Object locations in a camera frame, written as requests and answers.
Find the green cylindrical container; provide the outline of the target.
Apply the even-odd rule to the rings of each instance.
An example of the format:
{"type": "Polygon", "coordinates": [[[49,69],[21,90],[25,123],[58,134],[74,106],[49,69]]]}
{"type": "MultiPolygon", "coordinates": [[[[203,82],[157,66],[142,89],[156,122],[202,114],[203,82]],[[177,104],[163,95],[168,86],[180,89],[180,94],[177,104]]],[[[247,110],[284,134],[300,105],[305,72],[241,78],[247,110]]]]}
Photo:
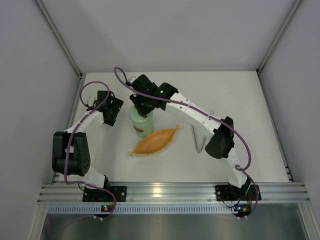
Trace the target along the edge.
{"type": "Polygon", "coordinates": [[[130,116],[129,118],[132,122],[133,129],[135,130],[135,133],[138,137],[145,138],[155,131],[152,116],[147,116],[146,118],[143,118],[140,115],[135,115],[130,116]]]}

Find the metal tongs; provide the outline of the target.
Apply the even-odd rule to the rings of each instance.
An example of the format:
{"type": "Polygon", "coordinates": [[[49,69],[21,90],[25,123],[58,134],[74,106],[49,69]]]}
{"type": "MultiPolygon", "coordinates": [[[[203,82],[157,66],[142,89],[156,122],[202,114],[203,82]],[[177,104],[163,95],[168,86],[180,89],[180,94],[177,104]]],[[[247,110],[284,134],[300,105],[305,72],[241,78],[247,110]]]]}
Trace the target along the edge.
{"type": "Polygon", "coordinates": [[[191,126],[191,133],[195,150],[198,154],[202,152],[207,140],[207,136],[212,136],[211,130],[213,129],[213,123],[210,116],[214,114],[215,109],[212,108],[207,116],[203,116],[201,113],[194,109],[189,109],[188,120],[191,126]]]}

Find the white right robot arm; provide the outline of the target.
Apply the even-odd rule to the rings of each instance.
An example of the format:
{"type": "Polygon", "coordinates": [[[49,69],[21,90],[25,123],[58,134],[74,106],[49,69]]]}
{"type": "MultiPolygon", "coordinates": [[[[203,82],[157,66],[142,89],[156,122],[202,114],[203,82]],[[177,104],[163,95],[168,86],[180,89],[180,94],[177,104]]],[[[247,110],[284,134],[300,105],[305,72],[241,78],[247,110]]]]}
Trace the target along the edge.
{"type": "Polygon", "coordinates": [[[161,109],[198,128],[208,139],[206,153],[221,161],[231,191],[238,196],[248,193],[252,182],[238,168],[232,118],[214,117],[190,102],[174,86],[166,82],[156,85],[144,74],[129,78],[125,84],[133,91],[129,98],[140,116],[144,117],[154,109],[161,109]]]}

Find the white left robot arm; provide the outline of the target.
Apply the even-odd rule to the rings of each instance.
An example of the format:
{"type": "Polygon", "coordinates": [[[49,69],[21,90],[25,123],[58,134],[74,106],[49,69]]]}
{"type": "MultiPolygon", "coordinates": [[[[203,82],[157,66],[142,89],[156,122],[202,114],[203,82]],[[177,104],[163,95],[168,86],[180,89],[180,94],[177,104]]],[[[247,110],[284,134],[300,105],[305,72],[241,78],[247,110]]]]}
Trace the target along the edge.
{"type": "Polygon", "coordinates": [[[112,91],[99,90],[97,100],[73,126],[53,135],[52,169],[67,185],[83,185],[83,202],[125,202],[126,186],[112,186],[108,177],[91,166],[88,135],[102,125],[113,126],[123,100],[112,91]]]}

